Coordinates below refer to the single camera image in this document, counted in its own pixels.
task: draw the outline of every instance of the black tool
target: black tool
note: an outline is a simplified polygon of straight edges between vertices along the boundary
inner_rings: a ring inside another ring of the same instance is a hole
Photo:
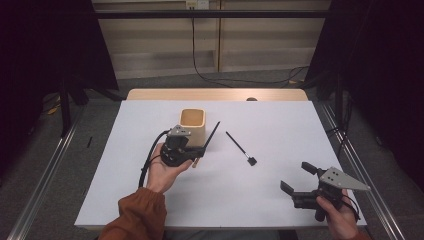
[[[310,163],[302,162],[302,168],[312,175],[317,174],[319,180],[318,189],[311,192],[295,192],[287,183],[281,181],[281,190],[292,197],[295,208],[315,209],[315,219],[322,222],[325,219],[326,212],[316,202],[316,198],[321,196],[329,200],[336,209],[340,209],[343,205],[349,207],[353,211],[356,220],[359,219],[359,209],[355,211],[350,204],[343,201],[342,188],[369,191],[369,186],[334,167],[322,170]]]
[[[187,160],[194,161],[196,158],[203,157],[206,147],[218,128],[219,123],[216,124],[203,147],[186,147],[188,143],[187,136],[190,136],[190,132],[186,131],[180,125],[175,126],[168,132],[165,144],[162,145],[160,150],[162,161],[170,167],[178,167]]]
[[[220,122],[216,124],[215,128],[213,129],[211,135],[209,136],[208,140],[206,141],[203,147],[196,147],[196,148],[186,147],[188,142],[187,136],[190,136],[190,132],[188,132],[185,128],[181,127],[180,125],[176,125],[171,130],[166,130],[166,131],[163,131],[161,134],[159,134],[159,136],[153,142],[153,145],[150,148],[150,152],[147,155],[146,162],[144,163],[144,166],[141,169],[141,175],[140,175],[140,180],[138,182],[138,187],[142,187],[144,184],[144,179],[146,178],[147,169],[150,167],[153,150],[155,149],[156,144],[158,143],[159,139],[162,136],[166,135],[165,143],[162,145],[162,148],[160,149],[160,156],[161,156],[162,162],[164,162],[166,165],[170,167],[178,167],[187,160],[194,161],[196,158],[201,158],[205,155],[206,147],[208,146],[213,134],[218,128],[219,123]]]
[[[233,140],[233,142],[237,145],[237,147],[240,148],[240,150],[244,153],[244,155],[246,155],[247,157],[247,161],[250,163],[251,166],[255,165],[257,163],[256,159],[254,157],[249,156],[249,154],[246,153],[246,151],[243,150],[243,148],[240,147],[240,145],[236,142],[236,140],[234,140],[233,137],[231,137],[231,135],[228,132],[225,132],[230,138],[231,140]]]

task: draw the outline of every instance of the beige cup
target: beige cup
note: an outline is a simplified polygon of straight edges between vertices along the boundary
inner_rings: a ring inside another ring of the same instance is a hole
[[[191,133],[187,147],[202,147],[206,139],[206,113],[203,109],[183,109],[180,125]]]

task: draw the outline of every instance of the white wall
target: white wall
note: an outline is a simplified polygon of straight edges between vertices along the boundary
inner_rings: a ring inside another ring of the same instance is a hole
[[[96,10],[186,8],[185,1],[173,0],[93,0],[93,4]],[[326,10],[329,4],[329,0],[214,0],[210,1],[210,9]],[[99,22],[118,78],[194,73],[190,19],[101,19]],[[323,19],[195,19],[198,69],[245,71],[309,65],[323,22]]]

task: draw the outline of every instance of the black curtain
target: black curtain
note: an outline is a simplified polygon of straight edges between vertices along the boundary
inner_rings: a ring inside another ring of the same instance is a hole
[[[351,6],[348,2],[333,1],[332,7],[346,10]],[[366,3],[364,10],[370,7],[361,14],[366,21],[327,20],[306,81],[319,79],[316,77],[324,71],[341,73],[356,106],[399,166],[424,190],[424,3],[355,2]],[[354,32],[359,35],[352,45],[346,36]],[[332,45],[335,42],[347,44]],[[326,62],[343,66],[335,68],[323,64]],[[335,88],[335,82],[327,79],[319,79],[317,84],[321,90]]]
[[[93,13],[91,1],[0,3],[1,174],[37,121],[42,98],[58,92],[62,79],[79,79],[81,89],[118,88],[98,20],[74,12]]]

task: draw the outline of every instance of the metal rail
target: metal rail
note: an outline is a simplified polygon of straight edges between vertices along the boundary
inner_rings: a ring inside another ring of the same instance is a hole
[[[53,153],[53,156],[50,158],[50,161],[47,164],[47,167],[44,170],[44,173],[40,181],[38,182],[37,187],[32,193],[31,198],[26,204],[24,210],[19,215],[19,218],[13,226],[13,229],[9,234],[7,240],[23,240],[26,238],[28,231],[35,219],[35,216],[37,215],[38,210],[40,209],[40,206],[43,203],[44,197],[56,173],[56,170],[58,169],[63,159],[63,156],[65,155],[65,152],[68,149],[68,146],[72,140],[72,137],[74,136],[76,125],[80,121],[84,109],[85,107],[81,107],[78,110],[75,115],[75,121],[71,125],[70,130],[63,138],[59,140],[56,150]]]
[[[39,17],[152,19],[152,18],[346,18],[358,12],[329,10],[96,10],[95,12],[40,12]]]
[[[328,104],[324,104],[323,109],[331,127],[336,128],[337,123],[334,119],[335,113],[333,109]],[[377,213],[380,222],[383,224],[387,235],[390,237],[391,240],[405,240],[406,238],[403,235],[398,223],[396,222],[396,219],[394,218],[386,202],[383,200],[382,196],[380,195],[376,186],[371,180],[371,177],[366,171],[365,166],[362,164],[361,159],[353,148],[353,145],[351,144],[350,140],[347,137],[345,137],[345,139],[343,140],[343,134],[339,131],[336,132],[336,136],[340,144],[343,141],[343,150],[349,160],[349,163],[355,171],[358,180],[364,182],[365,184],[371,187],[371,191],[367,191],[366,194],[368,200],[371,202],[375,212]]]

